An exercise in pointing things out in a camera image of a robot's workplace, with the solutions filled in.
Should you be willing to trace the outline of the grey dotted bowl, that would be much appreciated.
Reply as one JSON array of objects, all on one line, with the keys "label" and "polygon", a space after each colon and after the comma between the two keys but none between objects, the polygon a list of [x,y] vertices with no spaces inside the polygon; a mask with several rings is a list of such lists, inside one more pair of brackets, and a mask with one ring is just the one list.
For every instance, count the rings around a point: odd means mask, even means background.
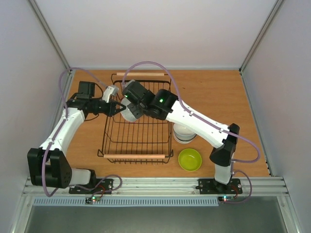
[{"label": "grey dotted bowl", "polygon": [[136,110],[136,106],[133,103],[128,102],[127,99],[123,99],[121,103],[126,106],[126,109],[121,111],[122,117],[128,122],[135,122],[137,118],[133,112]]}]

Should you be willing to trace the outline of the white ribbed bowl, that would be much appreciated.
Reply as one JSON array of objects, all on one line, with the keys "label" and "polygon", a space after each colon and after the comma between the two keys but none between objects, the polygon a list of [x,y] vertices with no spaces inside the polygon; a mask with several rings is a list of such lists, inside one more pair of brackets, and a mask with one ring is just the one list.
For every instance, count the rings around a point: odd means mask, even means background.
[{"label": "white ribbed bowl", "polygon": [[191,130],[187,129],[186,127],[174,124],[173,125],[173,135],[178,137],[181,140],[189,140],[196,136],[196,133],[192,132]]}]

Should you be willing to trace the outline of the blue floral white bowl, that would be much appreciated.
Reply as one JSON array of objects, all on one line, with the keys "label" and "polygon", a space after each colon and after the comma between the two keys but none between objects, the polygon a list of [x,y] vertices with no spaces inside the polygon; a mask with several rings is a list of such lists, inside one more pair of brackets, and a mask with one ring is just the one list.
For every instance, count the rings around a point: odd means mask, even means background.
[{"label": "blue floral white bowl", "polygon": [[180,143],[180,144],[188,144],[188,143],[192,142],[195,138],[196,138],[196,137],[193,137],[193,138],[191,138],[191,139],[189,139],[189,140],[181,140],[181,139],[179,139],[178,137],[175,137],[175,135],[174,135],[174,139],[175,139],[178,143]]}]

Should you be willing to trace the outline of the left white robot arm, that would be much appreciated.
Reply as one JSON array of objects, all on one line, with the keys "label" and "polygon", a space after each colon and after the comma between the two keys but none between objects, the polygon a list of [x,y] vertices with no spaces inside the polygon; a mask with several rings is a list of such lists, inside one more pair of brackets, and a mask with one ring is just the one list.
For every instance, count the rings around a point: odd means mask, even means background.
[{"label": "left white robot arm", "polygon": [[118,93],[118,87],[108,86],[99,98],[95,97],[96,87],[96,83],[81,81],[78,92],[65,102],[60,120],[50,136],[38,148],[29,150],[27,160],[32,185],[62,189],[78,186],[86,193],[97,190],[95,171],[72,168],[66,159],[76,131],[89,114],[112,117],[125,109],[123,104],[112,99]]}]

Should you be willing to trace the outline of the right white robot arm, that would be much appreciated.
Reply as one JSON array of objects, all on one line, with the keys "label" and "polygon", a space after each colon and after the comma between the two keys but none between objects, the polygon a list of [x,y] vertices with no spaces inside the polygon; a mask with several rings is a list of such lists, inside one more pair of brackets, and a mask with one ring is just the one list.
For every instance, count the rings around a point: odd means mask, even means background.
[{"label": "right white robot arm", "polygon": [[231,188],[232,158],[238,142],[235,135],[240,130],[238,125],[220,124],[192,109],[172,92],[160,89],[154,94],[135,80],[123,86],[122,94],[126,110],[121,114],[125,120],[135,122],[142,116],[166,120],[185,127],[209,142],[213,147],[209,158],[215,165],[212,187],[218,193]]}]

